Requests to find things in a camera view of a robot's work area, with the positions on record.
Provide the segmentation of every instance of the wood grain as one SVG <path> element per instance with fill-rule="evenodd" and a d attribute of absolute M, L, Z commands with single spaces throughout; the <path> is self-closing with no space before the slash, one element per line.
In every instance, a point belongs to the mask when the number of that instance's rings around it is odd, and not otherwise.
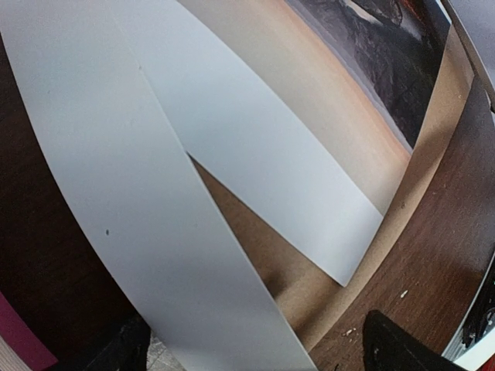
<path fill-rule="evenodd" d="M 466 106 L 394 248 L 311 351 L 320 371 L 337 365 L 340 371 L 363 369 L 361 327 L 371 309 L 381 310 L 436 352 L 445 348 L 465 315 L 495 244 L 495 129 L 478 78 Z"/>
<path fill-rule="evenodd" d="M 0 291 L 58 359 L 134 310 L 53 180 L 1 41 L 0 257 Z"/>

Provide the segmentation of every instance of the white surface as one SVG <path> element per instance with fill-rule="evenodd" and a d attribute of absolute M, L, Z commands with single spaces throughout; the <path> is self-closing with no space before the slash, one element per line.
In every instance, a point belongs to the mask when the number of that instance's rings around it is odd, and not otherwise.
<path fill-rule="evenodd" d="M 495 331 L 492 330 L 454 363 L 468 371 L 477 371 L 493 355 L 495 355 Z"/>
<path fill-rule="evenodd" d="M 263 80 L 176 0 L 109 3 L 184 148 L 346 285 L 383 219 L 370 200 Z"/>
<path fill-rule="evenodd" d="M 188 369 L 315 370 L 173 133 L 105 2 L 0 2 L 43 154 L 91 245 Z"/>

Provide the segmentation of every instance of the white paper sheet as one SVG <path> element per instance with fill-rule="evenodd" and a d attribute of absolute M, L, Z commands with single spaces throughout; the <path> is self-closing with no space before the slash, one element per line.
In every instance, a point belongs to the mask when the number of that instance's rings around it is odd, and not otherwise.
<path fill-rule="evenodd" d="M 184 148 L 346 285 L 382 215 L 273 91 L 176 0 L 110 0 Z"/>
<path fill-rule="evenodd" d="M 0 3 L 43 154 L 105 266 L 188 370 L 315 370 L 101 0 Z"/>
<path fill-rule="evenodd" d="M 488 332 L 477 344 L 454 361 L 467 371 L 477 371 L 495 355 L 495 331 Z"/>

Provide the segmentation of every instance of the white paper strip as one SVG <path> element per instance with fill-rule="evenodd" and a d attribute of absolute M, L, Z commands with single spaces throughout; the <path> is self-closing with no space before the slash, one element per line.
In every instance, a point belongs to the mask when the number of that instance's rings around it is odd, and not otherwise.
<path fill-rule="evenodd" d="M 495 356 L 495 331 L 488 332 L 477 344 L 454 361 L 468 371 L 480 369 L 492 356 Z"/>
<path fill-rule="evenodd" d="M 382 215 L 308 128 L 176 0 L 110 0 L 185 149 L 342 285 Z"/>
<path fill-rule="evenodd" d="M 0 3 L 43 154 L 91 245 L 188 370 L 314 370 L 101 0 Z"/>

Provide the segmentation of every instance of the floor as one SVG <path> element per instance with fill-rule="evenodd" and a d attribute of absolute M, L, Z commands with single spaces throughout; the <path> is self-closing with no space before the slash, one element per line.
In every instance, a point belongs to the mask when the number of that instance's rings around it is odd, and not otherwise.
<path fill-rule="evenodd" d="M 149 342 L 146 368 L 149 371 L 185 371 L 155 334 Z"/>

